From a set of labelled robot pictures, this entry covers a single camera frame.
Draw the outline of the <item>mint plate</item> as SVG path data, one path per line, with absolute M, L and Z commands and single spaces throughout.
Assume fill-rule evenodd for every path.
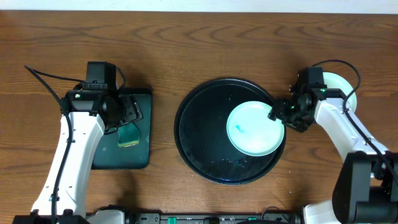
M 328 88 L 337 88 L 343 91 L 343 93 L 347 96 L 352 90 L 353 87 L 349 84 L 349 82 L 347 80 L 345 80 L 343 77 L 335 74 L 335 73 L 331 73 L 331 72 L 323 72 L 323 79 L 324 79 L 324 83 Z M 353 93 L 349 99 L 348 99 L 348 103 L 351 106 L 351 109 L 353 110 L 353 112 L 356 111 L 357 108 L 357 97 L 356 94 Z
M 247 101 L 230 112 L 226 132 L 238 151 L 259 157 L 276 151 L 282 144 L 285 127 L 281 120 L 268 118 L 271 109 L 267 103 Z

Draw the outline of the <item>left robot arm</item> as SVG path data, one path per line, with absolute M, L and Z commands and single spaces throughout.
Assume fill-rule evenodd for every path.
M 143 169 L 149 163 L 152 94 L 130 89 L 121 94 L 129 118 L 135 120 L 115 133 L 105 133 L 104 119 L 71 112 L 61 119 L 57 150 L 45 185 L 31 213 L 14 223 L 134 223 L 128 209 L 109 205 L 86 212 L 91 170 Z

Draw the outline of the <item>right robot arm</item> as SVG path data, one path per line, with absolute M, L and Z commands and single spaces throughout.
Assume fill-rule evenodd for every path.
M 269 118 L 298 132 L 321 126 L 343 160 L 331 200 L 306 205 L 299 223 L 397 223 L 397 154 L 377 141 L 353 111 L 350 86 L 295 85 L 274 100 Z

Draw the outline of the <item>green scouring sponge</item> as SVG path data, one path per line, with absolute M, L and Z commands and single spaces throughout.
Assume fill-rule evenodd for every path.
M 139 144 L 140 133 L 134 123 L 129 123 L 125 126 L 121 126 L 118 129 L 118 146 L 129 147 Z

